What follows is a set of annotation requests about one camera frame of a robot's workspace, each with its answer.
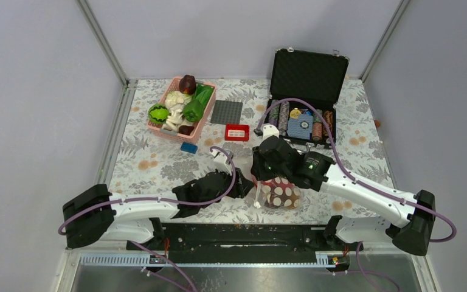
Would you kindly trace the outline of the green watermelon toy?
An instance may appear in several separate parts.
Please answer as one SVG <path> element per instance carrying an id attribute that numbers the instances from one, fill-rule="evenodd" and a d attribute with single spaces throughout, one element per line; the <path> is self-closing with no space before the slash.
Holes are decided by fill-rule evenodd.
<path id="1" fill-rule="evenodd" d="M 163 124 L 170 115 L 169 109 L 161 103 L 156 103 L 148 110 L 149 121 L 153 124 Z"/>

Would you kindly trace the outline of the dark purple plum toy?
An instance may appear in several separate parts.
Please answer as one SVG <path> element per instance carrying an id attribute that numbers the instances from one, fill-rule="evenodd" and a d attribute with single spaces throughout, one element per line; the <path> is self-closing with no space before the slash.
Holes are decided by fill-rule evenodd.
<path id="1" fill-rule="evenodd" d="M 197 88 L 197 83 L 193 75 L 186 74 L 179 81 L 179 91 L 183 94 L 193 95 Z"/>

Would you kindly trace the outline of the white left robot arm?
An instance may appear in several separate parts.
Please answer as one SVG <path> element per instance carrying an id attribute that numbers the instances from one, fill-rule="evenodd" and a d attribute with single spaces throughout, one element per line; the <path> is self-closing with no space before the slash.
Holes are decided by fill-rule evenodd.
<path id="1" fill-rule="evenodd" d="M 243 199 L 253 188 L 240 169 L 231 175 L 215 170 L 155 195 L 113 193 L 106 184 L 96 184 L 63 205 L 58 233 L 71 249 L 133 241 L 156 250 L 164 244 L 161 220 L 194 216 L 223 198 Z"/>

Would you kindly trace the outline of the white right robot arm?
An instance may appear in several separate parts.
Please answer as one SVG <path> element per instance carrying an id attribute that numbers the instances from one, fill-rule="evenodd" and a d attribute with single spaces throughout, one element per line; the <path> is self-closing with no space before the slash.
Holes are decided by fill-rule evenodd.
<path id="1" fill-rule="evenodd" d="M 374 217 L 332 216 L 323 232 L 334 251 L 359 242 L 391 243 L 415 256 L 424 256 L 431 242 L 435 197 L 382 186 L 363 176 L 342 171 L 334 159 L 315 151 L 301 153 L 282 138 L 270 136 L 252 149 L 251 173 L 259 181 L 287 179 L 300 189 L 325 192 L 373 211 Z"/>

